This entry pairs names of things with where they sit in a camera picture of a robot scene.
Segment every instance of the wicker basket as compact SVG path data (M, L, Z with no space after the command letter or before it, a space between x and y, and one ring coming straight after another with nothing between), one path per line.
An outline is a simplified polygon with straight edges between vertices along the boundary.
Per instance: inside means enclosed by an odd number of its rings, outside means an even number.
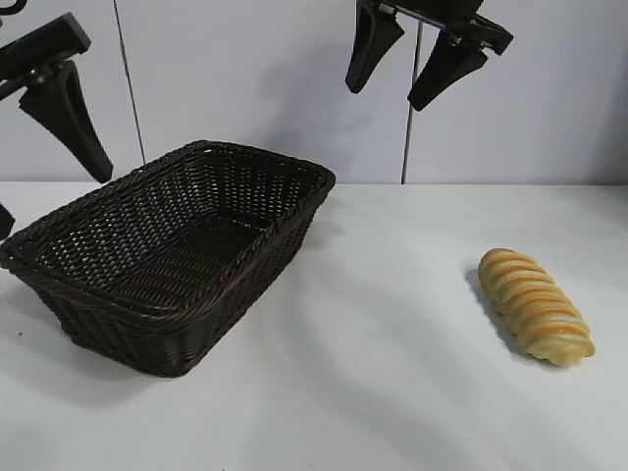
M74 343L182 376L294 257L335 181L310 162L195 142L16 233L0 265Z

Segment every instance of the basket rim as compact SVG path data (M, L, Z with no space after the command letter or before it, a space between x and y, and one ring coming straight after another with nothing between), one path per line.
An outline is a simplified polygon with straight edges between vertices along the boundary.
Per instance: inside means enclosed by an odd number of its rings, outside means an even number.
M22 242L28 238L40 236L38 233L42 231L44 226L57 222L57 220L67 219L70 215L79 212L84 206L93 205L96 202L110 198L112 195L115 195L115 193L133 185L138 179L146 179L150 175L163 170L164 167L172 165L182 155L194 156L194 154L206 154L208 151L217 155L255 153L258 158L261 156L275 162L284 161L292 165L298 164L301 167L305 167L317 173L320 176L320 180L317 184L312 186L308 193L303 198L299 199L293 207L274 220L262 235L241 250L233 260L213 277L208 278L206 284L207 288L202 289L197 295L187 299L182 306L157 306L128 300L123 296L112 294L105 289L90 287L56 270L43 267L35 263L32 258L29 258L25 254L26 250ZM109 306L113 304L116 308L127 311L128 315L137 318L138 321L145 321L147 319L150 319L151 322L172 320L172 316L177 314L184 316L183 321L185 322L189 321L197 313L211 309L211 306L229 292L237 281L248 272L254 265L253 262L256 257L261 257L267 249L271 248L274 243L281 238L284 232L288 232L304 219L306 216L304 209L311 208L312 210L316 210L323 203L335 184L336 176L332 171L322 165L307 160L288 157L268 150L231 142L197 140L179 149L173 150L146 165L138 167L117 180L90 191L84 196L61 206L51 213L37 219L26 228L11 235L0 244L0 266L10 271L14 269L29 270L44 279L63 285L64 288L71 288L83 296L88 294L94 301L102 301ZM244 270L239 270L240 266L243 264L250 266ZM128 316L120 320L125 323L131 321Z

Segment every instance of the golden crust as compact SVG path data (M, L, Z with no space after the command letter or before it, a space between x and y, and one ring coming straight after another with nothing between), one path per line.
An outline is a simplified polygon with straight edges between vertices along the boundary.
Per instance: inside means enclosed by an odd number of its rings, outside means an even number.
M478 276L496 311L528 353L559 366L595 354L589 326L534 258L496 248L482 257Z

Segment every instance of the white backdrop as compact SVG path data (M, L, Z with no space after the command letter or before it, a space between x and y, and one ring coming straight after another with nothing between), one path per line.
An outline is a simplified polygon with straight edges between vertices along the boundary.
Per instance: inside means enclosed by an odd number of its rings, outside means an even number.
M230 140L320 162L341 182L400 182L415 21L353 96L351 0L118 3L150 158Z
M628 2L486 0L481 13L515 39L415 116L408 180L628 183Z

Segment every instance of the bread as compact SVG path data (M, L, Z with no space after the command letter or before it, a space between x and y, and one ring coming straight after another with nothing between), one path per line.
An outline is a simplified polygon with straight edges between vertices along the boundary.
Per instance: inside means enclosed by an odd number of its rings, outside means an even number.
M532 356L570 366L596 353L582 315L534 258L495 248L482 258L478 275L508 329Z

